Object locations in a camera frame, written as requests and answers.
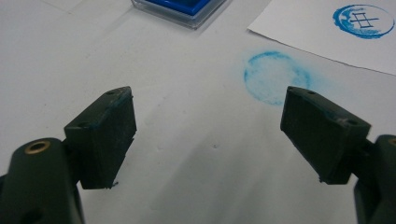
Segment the blue stamp impression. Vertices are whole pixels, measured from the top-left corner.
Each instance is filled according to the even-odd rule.
[[[148,0],[148,2],[172,8],[173,10],[194,16],[210,0]]]
[[[283,105],[288,86],[309,89],[310,73],[290,56],[278,51],[266,51],[252,57],[244,74],[247,91],[269,105]]]
[[[342,31],[364,39],[377,39],[392,31],[395,20],[384,9],[369,5],[351,5],[332,15]]]

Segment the white tabletop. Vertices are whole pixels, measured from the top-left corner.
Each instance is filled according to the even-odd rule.
[[[130,86],[138,131],[119,184],[80,190],[87,223],[356,223],[356,178],[320,184],[279,129],[283,106],[255,98],[244,75],[256,55],[287,55],[309,89],[372,124],[371,141],[396,134],[396,77],[249,32],[269,2],[229,1],[192,31],[128,0],[1,1],[0,174],[19,146],[64,139],[97,97]],[[283,98],[292,83],[271,78]]]

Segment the blue ink stamp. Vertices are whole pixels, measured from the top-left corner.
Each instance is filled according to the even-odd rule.
[[[395,20],[384,9],[369,5],[351,5],[332,15],[342,31],[363,39],[378,39],[392,31]]]
[[[290,56],[266,51],[252,57],[244,74],[247,91],[268,105],[283,105],[288,86],[309,89],[311,76]]]

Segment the sheet of paper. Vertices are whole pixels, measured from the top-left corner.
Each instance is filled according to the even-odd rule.
[[[273,0],[249,30],[322,57],[396,75],[396,1]]]

